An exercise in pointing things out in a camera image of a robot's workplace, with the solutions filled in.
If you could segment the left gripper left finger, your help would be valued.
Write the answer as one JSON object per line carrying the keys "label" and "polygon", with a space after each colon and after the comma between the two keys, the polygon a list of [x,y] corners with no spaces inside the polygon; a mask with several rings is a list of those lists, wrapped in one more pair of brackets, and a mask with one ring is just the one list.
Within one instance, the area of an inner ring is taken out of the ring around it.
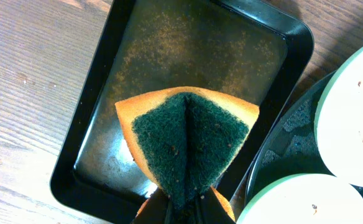
{"label": "left gripper left finger", "polygon": [[131,224],[170,224],[171,220],[172,202],[162,189],[157,189]]}

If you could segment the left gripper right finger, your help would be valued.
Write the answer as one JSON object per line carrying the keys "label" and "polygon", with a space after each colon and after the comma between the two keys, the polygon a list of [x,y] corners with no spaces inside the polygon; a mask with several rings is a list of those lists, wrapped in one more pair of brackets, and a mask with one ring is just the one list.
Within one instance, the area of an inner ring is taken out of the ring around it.
{"label": "left gripper right finger", "polygon": [[235,224],[229,202],[213,187],[198,197],[199,224]]}

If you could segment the green and yellow sponge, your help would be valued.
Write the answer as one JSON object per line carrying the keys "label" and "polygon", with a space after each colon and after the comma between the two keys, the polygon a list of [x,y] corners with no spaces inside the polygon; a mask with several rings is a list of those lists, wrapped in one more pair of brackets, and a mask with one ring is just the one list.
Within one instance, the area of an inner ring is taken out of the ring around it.
{"label": "green and yellow sponge", "polygon": [[260,113],[218,91],[180,86],[115,104],[139,169],[172,202],[171,223],[198,223],[198,197],[226,171]]}

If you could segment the light blue plate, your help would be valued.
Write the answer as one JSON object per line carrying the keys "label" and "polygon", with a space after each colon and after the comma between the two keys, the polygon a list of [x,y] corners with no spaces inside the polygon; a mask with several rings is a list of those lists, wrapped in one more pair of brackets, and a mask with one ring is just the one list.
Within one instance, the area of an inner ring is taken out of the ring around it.
{"label": "light blue plate", "polygon": [[257,193],[237,224],[363,224],[363,198],[332,175],[289,175]]}
{"label": "light blue plate", "polygon": [[329,171],[363,187],[363,47],[326,85],[317,105],[314,130]]}

